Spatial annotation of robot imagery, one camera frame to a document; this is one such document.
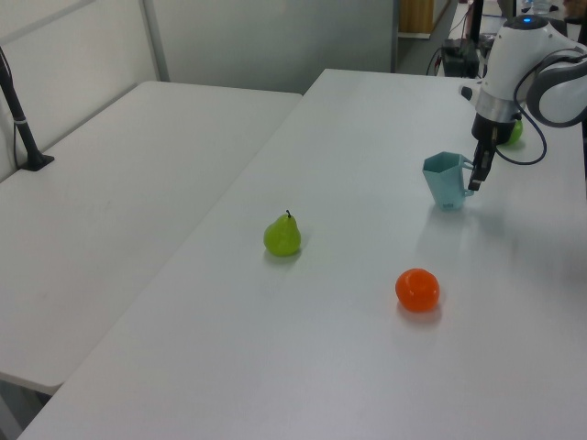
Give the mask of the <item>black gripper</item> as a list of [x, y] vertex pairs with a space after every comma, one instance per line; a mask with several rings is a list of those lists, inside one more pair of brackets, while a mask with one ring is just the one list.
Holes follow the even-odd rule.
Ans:
[[486, 181], [493, 164], [495, 144], [504, 145], [510, 141], [515, 122], [515, 119], [510, 122], [495, 122], [480, 114], [475, 115], [471, 133], [479, 142], [471, 162], [472, 169], [468, 184], [470, 191], [478, 191], [481, 183]]

